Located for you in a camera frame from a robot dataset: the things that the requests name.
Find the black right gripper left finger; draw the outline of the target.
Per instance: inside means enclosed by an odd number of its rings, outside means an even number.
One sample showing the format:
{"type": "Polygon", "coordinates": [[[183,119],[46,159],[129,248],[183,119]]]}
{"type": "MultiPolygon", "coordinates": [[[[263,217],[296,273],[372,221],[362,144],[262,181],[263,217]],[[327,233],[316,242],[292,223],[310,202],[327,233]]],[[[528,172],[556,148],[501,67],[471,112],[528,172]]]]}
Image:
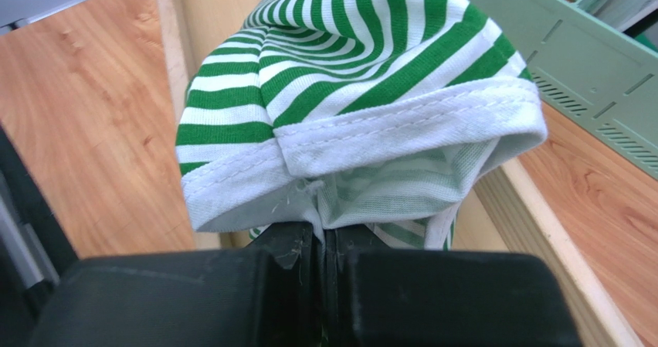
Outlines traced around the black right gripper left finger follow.
{"type": "Polygon", "coordinates": [[[75,263],[32,346],[303,346],[314,340],[313,231],[276,223],[242,249],[75,263]]]}

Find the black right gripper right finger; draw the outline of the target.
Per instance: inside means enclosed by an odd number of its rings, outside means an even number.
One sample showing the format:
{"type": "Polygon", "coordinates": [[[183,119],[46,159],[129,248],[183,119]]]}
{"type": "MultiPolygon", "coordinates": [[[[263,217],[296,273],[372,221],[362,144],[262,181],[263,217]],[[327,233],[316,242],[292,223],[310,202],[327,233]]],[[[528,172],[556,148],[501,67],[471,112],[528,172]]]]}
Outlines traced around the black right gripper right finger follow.
{"type": "Polygon", "coordinates": [[[579,346],[553,272],[524,253],[403,250],[326,233],[329,346],[579,346]]]}

